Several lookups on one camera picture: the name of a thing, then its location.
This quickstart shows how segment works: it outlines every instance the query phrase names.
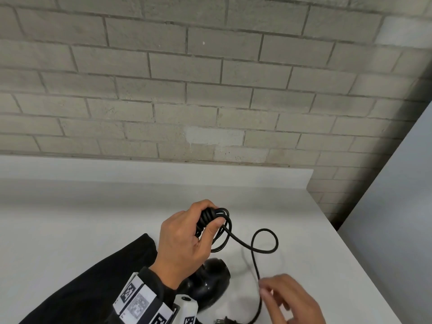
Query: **right hand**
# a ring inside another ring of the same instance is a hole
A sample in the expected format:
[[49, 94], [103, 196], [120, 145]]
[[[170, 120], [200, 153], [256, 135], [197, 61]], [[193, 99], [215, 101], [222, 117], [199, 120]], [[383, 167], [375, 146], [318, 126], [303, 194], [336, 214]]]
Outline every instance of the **right hand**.
[[[288, 274], [261, 279], [259, 286], [273, 324], [325, 324], [318, 303]], [[281, 305], [286, 310], [291, 309], [294, 317], [285, 320]]]

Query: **wrist band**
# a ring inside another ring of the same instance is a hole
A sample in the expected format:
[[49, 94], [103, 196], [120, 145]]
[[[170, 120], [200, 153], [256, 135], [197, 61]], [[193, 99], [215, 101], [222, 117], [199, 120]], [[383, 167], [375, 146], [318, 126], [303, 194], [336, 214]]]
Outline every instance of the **wrist band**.
[[125, 324], [166, 324], [173, 314], [137, 272], [129, 278], [113, 307]]

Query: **left hand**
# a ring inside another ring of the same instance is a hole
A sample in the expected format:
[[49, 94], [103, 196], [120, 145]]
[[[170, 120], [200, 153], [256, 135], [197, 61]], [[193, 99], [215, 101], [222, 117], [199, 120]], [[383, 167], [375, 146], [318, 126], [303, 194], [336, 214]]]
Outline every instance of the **left hand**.
[[159, 250], [155, 263], [149, 267], [162, 283], [177, 289], [181, 281], [193, 274], [210, 256], [213, 237], [224, 218], [216, 218], [195, 236], [201, 211], [207, 207], [217, 208], [210, 200], [192, 203], [187, 211], [176, 212], [165, 220], [159, 236]]

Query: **hand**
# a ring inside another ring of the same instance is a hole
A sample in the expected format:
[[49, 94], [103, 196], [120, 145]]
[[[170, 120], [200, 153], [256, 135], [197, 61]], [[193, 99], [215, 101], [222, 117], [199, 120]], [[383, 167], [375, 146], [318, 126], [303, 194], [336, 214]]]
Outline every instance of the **hand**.
[[219, 217], [210, 222], [195, 236], [201, 211], [207, 207], [217, 208], [210, 200], [192, 203], [187, 211], [177, 212], [165, 220], [159, 236], [159, 250], [155, 263], [149, 267], [162, 283], [177, 289], [181, 281], [193, 274], [210, 256], [213, 237], [225, 222]]
[[[289, 275], [261, 279], [259, 286], [273, 324], [325, 324], [318, 303]], [[280, 305], [284, 305], [286, 310], [291, 309], [294, 317], [286, 321]]]

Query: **wrist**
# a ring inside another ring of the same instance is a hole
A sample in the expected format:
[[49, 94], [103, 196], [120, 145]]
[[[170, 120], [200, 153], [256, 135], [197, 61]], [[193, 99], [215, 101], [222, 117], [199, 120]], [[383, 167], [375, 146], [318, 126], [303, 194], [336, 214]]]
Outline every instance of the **wrist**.
[[178, 277], [178, 275], [176, 275], [170, 270], [169, 265], [164, 266], [160, 264], [157, 260], [148, 269], [154, 272], [162, 281], [162, 283], [170, 289], [177, 290], [181, 281], [183, 281], [183, 279]]

